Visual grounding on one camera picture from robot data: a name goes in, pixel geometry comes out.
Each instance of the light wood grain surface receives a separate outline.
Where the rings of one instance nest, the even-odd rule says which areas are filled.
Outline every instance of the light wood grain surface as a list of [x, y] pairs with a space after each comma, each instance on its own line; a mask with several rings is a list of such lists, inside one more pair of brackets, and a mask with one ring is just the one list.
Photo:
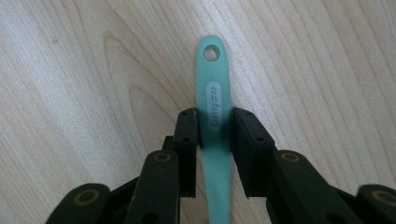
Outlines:
[[[225, 42], [235, 106], [347, 192], [396, 188], [394, 0], [0, 1], [0, 223], [43, 223], [88, 182], [114, 189], [195, 106], [195, 51]], [[207, 223], [197, 198], [181, 223]], [[232, 223], [269, 223], [235, 167]]]

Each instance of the teal plastic spatula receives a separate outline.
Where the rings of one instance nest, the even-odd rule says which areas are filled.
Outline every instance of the teal plastic spatula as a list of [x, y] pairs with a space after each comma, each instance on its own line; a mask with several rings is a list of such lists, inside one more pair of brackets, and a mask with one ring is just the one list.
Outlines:
[[232, 105], [227, 54], [217, 36], [198, 46], [196, 97], [209, 222], [230, 223]]

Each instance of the screw hole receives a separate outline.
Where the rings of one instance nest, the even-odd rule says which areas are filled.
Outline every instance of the screw hole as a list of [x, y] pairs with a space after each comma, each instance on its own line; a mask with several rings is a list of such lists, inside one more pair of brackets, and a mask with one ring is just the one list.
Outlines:
[[327, 218], [327, 220], [330, 222], [330, 223], [334, 223], [334, 224], [345, 224], [346, 223], [346, 221], [344, 220], [344, 218], [343, 217], [341, 217], [340, 215], [338, 215], [338, 214], [335, 214], [335, 213], [330, 213], [330, 214], [328, 214], [327, 216], [326, 216], [326, 218]]
[[210, 62], [214, 62], [219, 58], [219, 56], [220, 56], [220, 51], [216, 46], [210, 45], [207, 46], [204, 50], [204, 57]]
[[289, 152], [283, 153], [280, 157], [285, 161], [299, 161], [300, 160], [300, 157], [298, 157], [297, 155], [295, 155], [293, 153], [289, 153]]
[[372, 196], [379, 202], [387, 206], [396, 207], [396, 195], [393, 195], [384, 190], [373, 190]]
[[156, 161], [169, 161], [171, 159], [171, 155], [169, 155], [168, 153], [157, 153], [154, 155], [154, 160]]
[[148, 212], [142, 216], [141, 221], [143, 224], [154, 224], [158, 222], [158, 219], [160, 218], [158, 217], [157, 213]]
[[74, 204], [78, 206], [88, 205], [99, 198], [99, 191], [96, 189], [85, 189], [74, 198]]

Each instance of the hanging hole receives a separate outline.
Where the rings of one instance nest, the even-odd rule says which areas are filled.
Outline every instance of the hanging hole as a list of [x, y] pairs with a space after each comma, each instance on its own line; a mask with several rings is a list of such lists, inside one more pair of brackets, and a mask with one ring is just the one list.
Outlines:
[[338, 214], [330, 213], [326, 216], [327, 220], [332, 224], [345, 224], [346, 221]]
[[214, 45], [207, 46], [204, 50], [204, 57], [210, 62], [214, 62], [220, 56], [220, 51], [218, 47]]
[[157, 213], [148, 212], [142, 216], [141, 221], [143, 224], [154, 224], [154, 223], [158, 222], [158, 219], [160, 219], [160, 218], [158, 217]]

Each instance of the black plastic part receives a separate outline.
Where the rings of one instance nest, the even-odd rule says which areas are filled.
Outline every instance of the black plastic part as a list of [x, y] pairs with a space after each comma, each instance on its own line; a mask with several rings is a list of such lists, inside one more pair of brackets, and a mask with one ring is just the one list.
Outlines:
[[178, 223], [178, 218], [177, 154], [152, 152], [146, 157], [124, 223]]
[[275, 141], [257, 117], [233, 109], [232, 152], [247, 197], [266, 197], [270, 186], [269, 163]]
[[47, 224], [107, 223], [110, 190], [102, 184], [85, 184], [71, 190], [49, 216]]
[[111, 217], [111, 221], [109, 223], [112, 224], [121, 224], [123, 223], [128, 206], [131, 203], [132, 196], [134, 195], [134, 189], [137, 184], [137, 180], [139, 178], [135, 178], [128, 183], [120, 186], [117, 189], [111, 191], [110, 203], [108, 205], [108, 211]]
[[178, 114], [173, 137], [173, 150], [178, 155], [180, 197], [195, 198], [197, 143], [198, 113], [196, 108], [191, 108]]
[[364, 185], [356, 197], [357, 213], [365, 223], [396, 223], [396, 190], [380, 185]]
[[362, 223], [303, 155], [288, 150], [273, 155], [274, 185], [267, 200], [267, 206], [277, 211], [268, 210], [273, 222], [284, 216], [279, 208], [286, 205], [293, 223]]
[[161, 150], [173, 150], [173, 136], [165, 136]]

